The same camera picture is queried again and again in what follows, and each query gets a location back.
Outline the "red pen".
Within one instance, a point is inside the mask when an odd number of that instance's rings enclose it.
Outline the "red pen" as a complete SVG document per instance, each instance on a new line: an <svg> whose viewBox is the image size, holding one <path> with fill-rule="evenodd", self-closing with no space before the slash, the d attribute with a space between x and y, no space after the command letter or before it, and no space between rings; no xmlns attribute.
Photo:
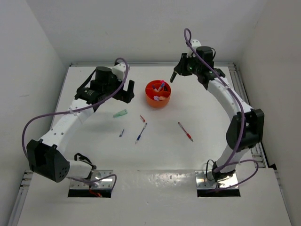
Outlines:
<svg viewBox="0 0 301 226"><path fill-rule="evenodd" d="M183 125L180 122L178 122L178 125L184 131L184 133L188 137L188 139L193 142L193 139L192 139L191 135L186 131L186 129L183 127Z"/></svg>

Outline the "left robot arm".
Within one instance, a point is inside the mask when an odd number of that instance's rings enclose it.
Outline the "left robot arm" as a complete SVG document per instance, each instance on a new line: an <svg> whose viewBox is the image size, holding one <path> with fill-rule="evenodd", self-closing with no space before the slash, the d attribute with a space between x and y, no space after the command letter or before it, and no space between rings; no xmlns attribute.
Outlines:
<svg viewBox="0 0 301 226"><path fill-rule="evenodd" d="M126 63L115 63L112 68L98 66L78 87L76 95L60 120L39 140L30 140L26 146L30 170L57 183L71 178L91 183L96 166L89 160L67 160L64 152L74 133L97 111L106 100L129 103L134 97L134 81L128 89L124 84L129 71Z"/></svg>

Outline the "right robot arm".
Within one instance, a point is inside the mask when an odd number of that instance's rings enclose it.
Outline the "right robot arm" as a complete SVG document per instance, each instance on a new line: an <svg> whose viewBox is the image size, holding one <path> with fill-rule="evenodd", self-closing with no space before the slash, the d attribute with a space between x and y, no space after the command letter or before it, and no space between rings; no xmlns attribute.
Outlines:
<svg viewBox="0 0 301 226"><path fill-rule="evenodd" d="M170 81L174 81L177 75L196 75L198 82L227 113L230 120L227 145L220 158L214 161L210 178L218 181L232 176L243 156L262 141L264 112L246 103L229 84L224 72L214 68L214 54L210 47L200 46L193 52L182 53Z"/></svg>

